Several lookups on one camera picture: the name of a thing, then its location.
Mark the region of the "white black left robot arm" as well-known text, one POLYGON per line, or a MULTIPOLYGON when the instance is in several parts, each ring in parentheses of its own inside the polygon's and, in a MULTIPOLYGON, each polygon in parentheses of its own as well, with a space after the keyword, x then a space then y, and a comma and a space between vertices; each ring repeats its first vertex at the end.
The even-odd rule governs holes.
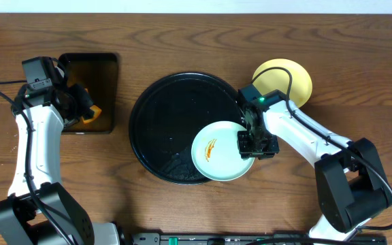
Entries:
POLYGON ((0 234, 7 244, 121 244, 114 223, 94 223, 63 187, 60 143, 64 129, 101 115, 88 89, 69 86, 56 58, 22 62, 26 83, 8 99, 18 127, 16 172, 0 201, 0 234))

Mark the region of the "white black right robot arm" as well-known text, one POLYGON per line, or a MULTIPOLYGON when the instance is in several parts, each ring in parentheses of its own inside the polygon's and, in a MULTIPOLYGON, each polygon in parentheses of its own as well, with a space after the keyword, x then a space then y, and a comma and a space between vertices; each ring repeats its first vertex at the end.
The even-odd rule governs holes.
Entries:
POLYGON ((243 159, 274 157, 282 139, 313 166, 322 216, 309 231, 311 238, 347 242, 392 205, 385 171, 369 140, 353 142, 332 133, 280 91, 262 95, 241 89, 238 105, 246 123, 238 132, 243 159))

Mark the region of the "light green plate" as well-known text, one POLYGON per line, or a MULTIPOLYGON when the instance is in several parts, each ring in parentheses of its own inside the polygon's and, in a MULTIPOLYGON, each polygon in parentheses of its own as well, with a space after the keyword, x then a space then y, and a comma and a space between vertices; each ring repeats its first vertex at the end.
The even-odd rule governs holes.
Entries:
POLYGON ((243 176, 254 159, 243 159, 238 148, 238 132, 246 129, 231 121, 205 126, 193 140, 191 157, 196 169, 215 181, 231 181, 243 176))

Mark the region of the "orange green sponge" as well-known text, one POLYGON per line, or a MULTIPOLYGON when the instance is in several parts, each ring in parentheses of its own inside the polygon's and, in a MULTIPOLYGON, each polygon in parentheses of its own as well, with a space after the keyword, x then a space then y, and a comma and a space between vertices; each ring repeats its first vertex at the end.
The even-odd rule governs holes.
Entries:
POLYGON ((84 124, 89 124, 96 120, 101 114, 102 110, 97 105, 93 103, 91 96, 88 92, 88 89, 84 89, 85 92, 82 95, 82 122, 84 124))

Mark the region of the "yellow plate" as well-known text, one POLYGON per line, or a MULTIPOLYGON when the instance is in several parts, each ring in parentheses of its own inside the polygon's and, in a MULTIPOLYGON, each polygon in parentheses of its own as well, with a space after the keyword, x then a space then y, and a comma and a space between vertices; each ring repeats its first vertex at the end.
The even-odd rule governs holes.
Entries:
POLYGON ((311 97, 312 80, 309 73, 295 61, 288 59, 272 59, 261 64, 254 72, 252 84, 262 94, 268 94, 274 90, 287 93, 289 75, 292 75, 290 100, 297 107, 303 106, 311 97))

